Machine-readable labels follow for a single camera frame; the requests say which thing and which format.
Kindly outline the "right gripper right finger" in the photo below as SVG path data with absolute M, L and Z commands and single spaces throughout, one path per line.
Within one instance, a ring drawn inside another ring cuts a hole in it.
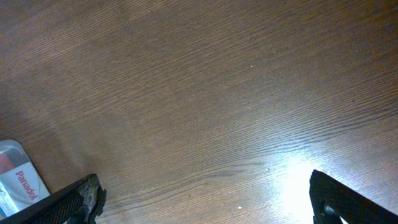
M 395 213 L 318 170 L 311 174 L 309 194 L 315 224 L 397 223 Z

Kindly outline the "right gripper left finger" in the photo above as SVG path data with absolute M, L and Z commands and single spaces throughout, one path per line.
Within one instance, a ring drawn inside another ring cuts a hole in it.
M 89 174 L 1 220 L 1 224 L 95 224 L 105 203 L 106 190 L 96 174 Z

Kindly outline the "white Panadol box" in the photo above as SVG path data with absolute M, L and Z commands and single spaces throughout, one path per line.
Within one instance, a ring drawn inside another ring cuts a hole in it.
M 1 218 L 10 217 L 50 196 L 31 162 L 1 174 Z

